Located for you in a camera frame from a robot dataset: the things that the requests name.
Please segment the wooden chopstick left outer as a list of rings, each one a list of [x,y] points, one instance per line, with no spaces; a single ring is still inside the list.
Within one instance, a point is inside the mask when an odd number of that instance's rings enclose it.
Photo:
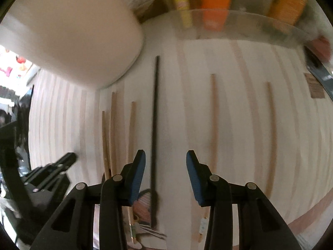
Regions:
[[[102,111],[102,147],[103,147],[104,176],[105,180],[108,180],[111,178],[111,172],[109,167],[106,116],[104,111]]]

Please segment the wooden chopstick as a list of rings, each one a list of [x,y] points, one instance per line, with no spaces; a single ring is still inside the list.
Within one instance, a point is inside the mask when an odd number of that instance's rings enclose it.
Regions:
[[[105,180],[108,180],[111,178],[111,172],[109,167],[106,116],[104,111],[102,111],[102,147],[103,147],[104,176]]]
[[[218,137],[219,137],[219,95],[217,90],[216,75],[211,74],[211,115],[212,115],[212,129],[211,129],[211,157],[208,166],[214,173],[217,166],[217,156],[218,156]],[[203,240],[204,232],[207,228],[209,217],[209,208],[205,207],[203,217],[200,221],[198,242]]]
[[[111,110],[109,117],[109,163],[110,163],[111,175],[115,175],[117,172],[116,143],[115,143],[116,99],[117,99],[117,93],[113,92],[111,96]]]
[[[129,140],[128,140],[128,158],[127,158],[128,163],[133,161],[136,109],[137,109],[136,102],[131,102]]]
[[[270,158],[265,195],[270,198],[273,192],[275,170],[277,165],[277,116],[272,84],[270,82],[267,82],[266,87],[270,110]]]

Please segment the wooden chopstick left middle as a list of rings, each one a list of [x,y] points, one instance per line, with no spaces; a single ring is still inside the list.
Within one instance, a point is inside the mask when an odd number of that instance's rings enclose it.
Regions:
[[[111,110],[109,117],[109,163],[110,163],[111,175],[115,175],[117,172],[116,143],[115,143],[116,99],[117,99],[117,93],[113,92],[111,96]]]

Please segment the wooden chopstick left inner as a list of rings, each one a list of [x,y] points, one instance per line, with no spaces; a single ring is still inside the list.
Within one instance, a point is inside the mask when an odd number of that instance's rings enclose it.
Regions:
[[[127,158],[128,163],[133,161],[136,109],[137,109],[136,102],[131,102],[129,140],[128,140],[128,158]]]

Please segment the wooden chopstick far right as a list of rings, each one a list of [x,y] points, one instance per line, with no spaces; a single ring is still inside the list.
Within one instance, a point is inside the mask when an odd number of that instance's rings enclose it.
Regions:
[[[266,87],[270,110],[270,158],[265,195],[270,198],[273,192],[275,170],[277,165],[277,116],[272,84],[270,82],[267,82]]]

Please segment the wooden chopstick centre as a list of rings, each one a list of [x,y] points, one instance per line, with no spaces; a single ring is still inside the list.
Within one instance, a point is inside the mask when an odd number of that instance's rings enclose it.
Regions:
[[[216,75],[211,74],[211,115],[212,115],[212,129],[211,129],[211,157],[208,166],[214,173],[217,166],[217,156],[218,156],[218,137],[219,137],[219,95],[217,90]],[[205,207],[203,217],[200,221],[198,242],[203,240],[204,232],[207,228],[209,217],[209,208]]]

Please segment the striped placemat with cat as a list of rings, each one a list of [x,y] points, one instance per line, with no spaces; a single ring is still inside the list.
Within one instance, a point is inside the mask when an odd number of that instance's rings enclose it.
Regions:
[[[134,149],[151,156],[155,57],[160,56],[156,191],[157,229],[164,240],[142,243],[158,249],[202,249],[198,242],[204,210],[186,170],[186,152],[211,157],[211,74],[219,95],[215,174],[265,193],[270,158],[270,110],[266,83],[273,87],[277,116],[277,165],[269,198],[303,249],[312,249],[332,220],[332,100],[310,74],[304,46],[262,42],[181,40],[172,28],[159,33],[143,25],[138,60],[103,90],[83,89],[42,70],[36,77],[30,113],[32,166],[75,152],[72,183],[102,178],[102,111],[109,115],[117,93],[116,168],[128,156],[131,102],[136,102]]]

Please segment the white cylindrical utensil holder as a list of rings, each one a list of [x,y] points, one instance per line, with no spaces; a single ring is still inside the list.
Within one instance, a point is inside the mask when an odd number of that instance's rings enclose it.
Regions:
[[[117,81],[143,43],[124,0],[1,0],[1,45],[79,86]]]

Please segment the red round object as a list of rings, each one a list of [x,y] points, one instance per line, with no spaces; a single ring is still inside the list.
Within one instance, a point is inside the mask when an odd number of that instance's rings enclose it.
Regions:
[[[314,54],[321,62],[328,63],[331,59],[331,45],[325,36],[319,36],[311,41]]]

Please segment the orange package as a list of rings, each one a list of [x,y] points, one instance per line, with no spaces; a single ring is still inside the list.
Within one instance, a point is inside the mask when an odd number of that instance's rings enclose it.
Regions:
[[[221,31],[227,19],[231,0],[201,0],[205,29]]]

